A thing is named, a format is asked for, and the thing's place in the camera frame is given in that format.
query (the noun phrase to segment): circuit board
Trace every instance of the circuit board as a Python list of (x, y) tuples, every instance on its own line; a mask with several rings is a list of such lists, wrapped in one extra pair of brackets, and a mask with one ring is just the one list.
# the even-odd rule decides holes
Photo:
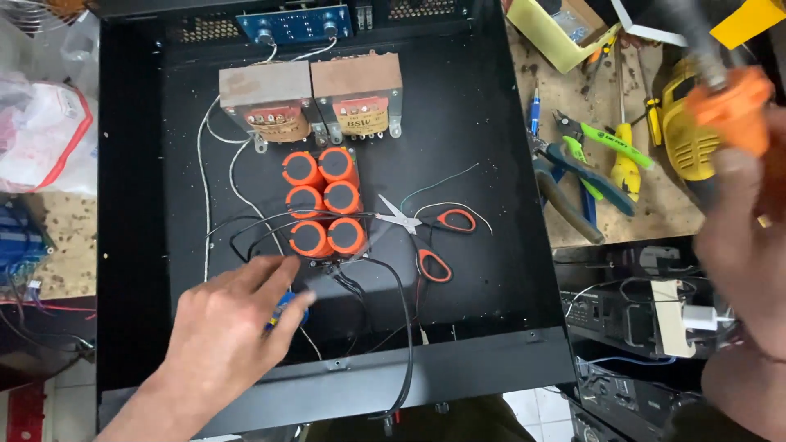
[(267, 45), (354, 35), (347, 5), (241, 15), (237, 22), (251, 41)]

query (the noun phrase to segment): red and white bag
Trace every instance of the red and white bag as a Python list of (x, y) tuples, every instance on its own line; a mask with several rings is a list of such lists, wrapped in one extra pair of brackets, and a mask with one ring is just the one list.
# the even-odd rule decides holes
[(0, 74), (0, 191), (97, 194), (97, 103), (59, 83)]

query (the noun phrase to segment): wire cutter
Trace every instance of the wire cutter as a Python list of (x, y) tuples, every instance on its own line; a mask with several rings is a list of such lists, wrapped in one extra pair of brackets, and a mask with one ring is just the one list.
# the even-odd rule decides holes
[(552, 175), (551, 167), (540, 157), (543, 156), (557, 167), (572, 172), (596, 188), (603, 196), (617, 207), (622, 213), (633, 216), (636, 205), (627, 193), (614, 185), (608, 178), (598, 173), (594, 168), (577, 160), (568, 151), (567, 143), (547, 143), (527, 131), (532, 152), (532, 165), (538, 188), (552, 206), (567, 220), (584, 238), (593, 244), (602, 244), (605, 236), (587, 218), (582, 216), (571, 204), (565, 193), (557, 185)]
[[(469, 212), (459, 208), (452, 208), (449, 210), (444, 211), (442, 214), (438, 216), (430, 216), (427, 218), (407, 218), (400, 210), (398, 210), (390, 201), (385, 199), (382, 195), (379, 196), (382, 202), (387, 205), (387, 208), (393, 212), (393, 216), (390, 215), (381, 215), (377, 213), (375, 216), (378, 219), (382, 219), (383, 221), (388, 221), (389, 223), (398, 224), (399, 226), (404, 226), (406, 231), (410, 232), (410, 238), (412, 238), (412, 243), (415, 244), (415, 250), (417, 251), (415, 262), (417, 263), (417, 270), (429, 281), (433, 282), (448, 282), (453, 278), (453, 270), (450, 266), (443, 260), (437, 252), (432, 249), (428, 243), (417, 236), (416, 227), (420, 225), (427, 225), (431, 226), (435, 229), (440, 230), (448, 230), (451, 232), (456, 232), (459, 234), (470, 234), (475, 231), (477, 227), (477, 223), (475, 222), (475, 218), (470, 215)], [(459, 226), (455, 223), (456, 218), (448, 219), (448, 216), (457, 216), (465, 219), (468, 224), (468, 227)], [(441, 269), (441, 274), (443, 276), (436, 276), (431, 273), (426, 268), (426, 259), (432, 258), (437, 264), (439, 269)]]
[(562, 139), (572, 145), (572, 149), (578, 146), (579, 149), (584, 145), (585, 138), (589, 138), (602, 145), (610, 147), (611, 149), (622, 153), (626, 157), (634, 161), (634, 163), (642, 166), (644, 169), (651, 171), (655, 164), (652, 158), (647, 157), (638, 149), (624, 142), (623, 140), (615, 137), (614, 135), (607, 134), (599, 129), (591, 127), (588, 124), (580, 123), (573, 120), (569, 116), (560, 111), (553, 113), (556, 128), (562, 134)]

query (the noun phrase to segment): scissors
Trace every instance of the scissors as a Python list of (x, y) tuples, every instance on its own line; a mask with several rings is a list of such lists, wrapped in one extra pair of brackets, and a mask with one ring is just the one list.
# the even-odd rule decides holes
[[(448, 230), (451, 232), (456, 232), (459, 234), (470, 234), (475, 231), (477, 224), (475, 223), (475, 218), (464, 210), (459, 208), (452, 208), (447, 211), (444, 211), (442, 214), (438, 216), (429, 216), (427, 218), (407, 218), (404, 214), (398, 210), (390, 201), (385, 199), (382, 195), (379, 196), (382, 202), (387, 205), (387, 208), (393, 212), (393, 216), (390, 215), (381, 215), (377, 213), (375, 216), (378, 219), (382, 219), (383, 221), (388, 221), (389, 223), (398, 224), (399, 226), (404, 226), (406, 231), (410, 232), (410, 238), (412, 238), (412, 243), (415, 244), (415, 249), (417, 250), (417, 258), (415, 261), (417, 262), (417, 269), (418, 271), (429, 281), (433, 282), (448, 282), (453, 278), (453, 270), (450, 266), (443, 260), (437, 252), (432, 249), (428, 243), (417, 236), (417, 230), (415, 227), (420, 225), (427, 225), (434, 227), (435, 229), (440, 230)], [(449, 215), (457, 215), (463, 217), (468, 221), (469, 227), (462, 227), (456, 225), (455, 218), (454, 221), (451, 222), (448, 220)], [(442, 274), (444, 276), (434, 276), (433, 273), (430, 273), (426, 269), (426, 258), (431, 257), (439, 267), (442, 268)]]

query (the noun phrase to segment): yellow box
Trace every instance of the yellow box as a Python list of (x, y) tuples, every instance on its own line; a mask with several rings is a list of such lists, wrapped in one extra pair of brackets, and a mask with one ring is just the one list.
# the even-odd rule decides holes
[(781, 0), (746, 0), (740, 8), (710, 31), (729, 49), (734, 49), (786, 18)]
[(507, 17), (557, 71), (565, 73), (603, 46), (621, 25), (617, 23), (609, 28), (583, 0), (563, 0), (562, 4), (562, 10), (570, 11), (590, 28), (590, 33), (578, 44), (537, 0), (512, 0)]

